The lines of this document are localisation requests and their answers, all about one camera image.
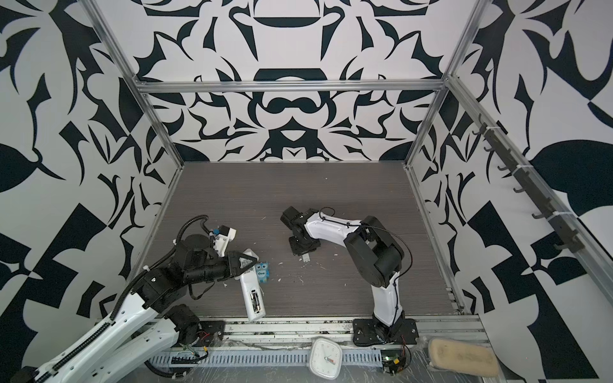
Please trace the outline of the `white remote control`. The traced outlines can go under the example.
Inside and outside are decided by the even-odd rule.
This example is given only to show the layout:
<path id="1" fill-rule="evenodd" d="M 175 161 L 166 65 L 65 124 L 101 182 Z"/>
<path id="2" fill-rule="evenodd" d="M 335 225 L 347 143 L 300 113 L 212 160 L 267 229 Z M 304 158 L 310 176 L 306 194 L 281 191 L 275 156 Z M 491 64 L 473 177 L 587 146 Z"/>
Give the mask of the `white remote control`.
<path id="1" fill-rule="evenodd" d="M 263 294 L 260 288 L 260 279 L 258 273 L 263 270 L 259 262 L 259 257 L 252 249 L 248 248 L 244 252 L 245 255 L 256 259 L 255 264 L 245 271 L 236 279 L 239 280 L 244 298 L 244 304 L 247 312 L 247 320 L 256 322 L 261 320 L 266 315 L 266 310 L 263 302 Z"/>

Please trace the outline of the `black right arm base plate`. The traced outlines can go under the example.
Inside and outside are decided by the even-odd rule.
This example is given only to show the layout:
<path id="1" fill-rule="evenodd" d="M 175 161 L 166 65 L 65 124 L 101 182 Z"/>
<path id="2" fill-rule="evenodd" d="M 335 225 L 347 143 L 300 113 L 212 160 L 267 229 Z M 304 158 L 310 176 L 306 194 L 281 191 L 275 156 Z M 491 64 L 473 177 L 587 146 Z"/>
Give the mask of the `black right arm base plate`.
<path id="1" fill-rule="evenodd" d="M 378 319 L 354 319 L 352 322 L 355 346 L 416 345 L 419 333 L 415 320 L 400 318 L 391 327 Z"/>

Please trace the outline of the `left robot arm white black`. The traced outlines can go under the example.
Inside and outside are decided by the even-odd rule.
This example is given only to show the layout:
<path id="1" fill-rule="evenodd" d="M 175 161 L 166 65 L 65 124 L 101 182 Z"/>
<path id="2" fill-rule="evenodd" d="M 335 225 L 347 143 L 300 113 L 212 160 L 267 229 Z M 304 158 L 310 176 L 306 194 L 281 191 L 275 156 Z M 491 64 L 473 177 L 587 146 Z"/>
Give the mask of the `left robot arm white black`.
<path id="1" fill-rule="evenodd" d="M 26 366 L 12 382 L 116 382 L 160 352 L 200 342 L 201 321 L 178 299 L 194 285 L 243 279 L 259 259 L 230 251 L 228 236 L 177 239 L 158 263 L 126 288 L 113 311 L 40 367 Z"/>

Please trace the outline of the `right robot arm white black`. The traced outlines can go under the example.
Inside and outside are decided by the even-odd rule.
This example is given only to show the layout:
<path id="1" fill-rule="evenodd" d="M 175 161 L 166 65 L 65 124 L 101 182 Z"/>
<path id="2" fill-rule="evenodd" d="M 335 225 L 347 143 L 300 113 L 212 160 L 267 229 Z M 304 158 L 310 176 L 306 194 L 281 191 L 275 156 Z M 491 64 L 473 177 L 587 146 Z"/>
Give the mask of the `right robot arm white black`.
<path id="1" fill-rule="evenodd" d="M 314 252 L 326 241 L 344 247 L 360 276 L 371 285 L 373 316 L 384 330 L 393 330 L 401 322 L 399 278 L 405 253 L 392 233 L 375 217 L 341 220 L 310 209 L 299 212 L 288 207 L 280 217 L 291 231 L 288 242 L 296 256 Z"/>

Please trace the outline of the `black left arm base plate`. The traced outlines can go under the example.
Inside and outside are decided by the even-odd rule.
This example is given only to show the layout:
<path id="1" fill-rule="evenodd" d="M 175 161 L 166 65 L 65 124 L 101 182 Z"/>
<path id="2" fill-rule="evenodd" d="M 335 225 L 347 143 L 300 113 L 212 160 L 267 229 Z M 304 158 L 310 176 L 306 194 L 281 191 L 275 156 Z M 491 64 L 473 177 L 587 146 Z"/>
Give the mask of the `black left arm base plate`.
<path id="1" fill-rule="evenodd" d="M 196 332 L 194 347 L 210 347 L 223 341 L 226 322 L 223 320 L 200 321 Z"/>

